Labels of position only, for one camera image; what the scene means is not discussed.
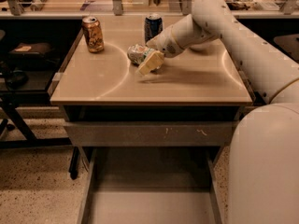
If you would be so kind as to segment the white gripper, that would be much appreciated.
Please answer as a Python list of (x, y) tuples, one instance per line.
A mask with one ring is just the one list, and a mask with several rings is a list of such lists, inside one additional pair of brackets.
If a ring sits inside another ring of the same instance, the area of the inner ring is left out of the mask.
[(174, 58), (184, 51), (184, 49), (178, 45), (170, 30), (163, 30), (149, 40), (146, 45), (149, 48), (157, 49), (159, 51), (153, 51), (138, 66), (137, 71), (142, 76), (145, 76), (160, 67), (164, 63), (164, 56), (166, 58)]

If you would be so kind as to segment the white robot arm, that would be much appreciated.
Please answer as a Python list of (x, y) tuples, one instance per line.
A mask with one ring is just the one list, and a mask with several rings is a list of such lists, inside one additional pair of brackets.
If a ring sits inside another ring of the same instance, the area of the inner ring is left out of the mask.
[(299, 224), (299, 64), (240, 23), (224, 0), (194, 0), (147, 45), (167, 58), (218, 38), (265, 104), (230, 145), (228, 224)]

